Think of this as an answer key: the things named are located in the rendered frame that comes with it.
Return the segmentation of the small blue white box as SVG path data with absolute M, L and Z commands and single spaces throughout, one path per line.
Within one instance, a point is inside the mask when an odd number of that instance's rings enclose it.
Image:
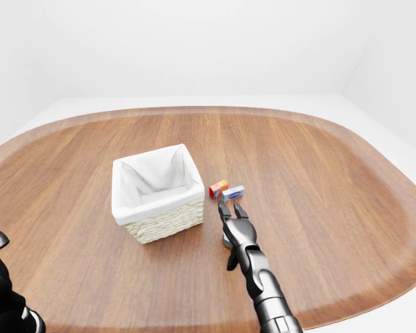
M 245 187 L 243 185 L 239 185 L 236 187 L 232 187 L 226 190 L 223 190 L 221 194 L 222 201 L 229 201 L 235 198 L 241 197 L 245 192 Z

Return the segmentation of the white-lined wicker basket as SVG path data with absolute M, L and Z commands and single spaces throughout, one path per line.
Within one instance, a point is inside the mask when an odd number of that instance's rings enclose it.
M 178 144 L 113 161 L 111 199 L 116 223 L 147 244 L 202 223 L 205 186 Z

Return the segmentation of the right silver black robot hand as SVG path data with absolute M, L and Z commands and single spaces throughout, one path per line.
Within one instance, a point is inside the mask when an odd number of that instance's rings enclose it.
M 223 234 L 231 244 L 227 270 L 232 271 L 239 264 L 245 275 L 251 267 L 247 251 L 259 250 L 260 247 L 257 244 L 257 232 L 245 210 L 235 203 L 234 212 L 235 219 L 226 204 L 223 201 L 218 201 L 218 213 L 223 222 Z

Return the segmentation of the small red orange box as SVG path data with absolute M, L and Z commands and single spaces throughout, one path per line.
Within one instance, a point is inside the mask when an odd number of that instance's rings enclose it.
M 220 180 L 209 186 L 209 195 L 211 198 L 218 198 L 223 191 L 229 188 L 229 183 L 225 179 Z

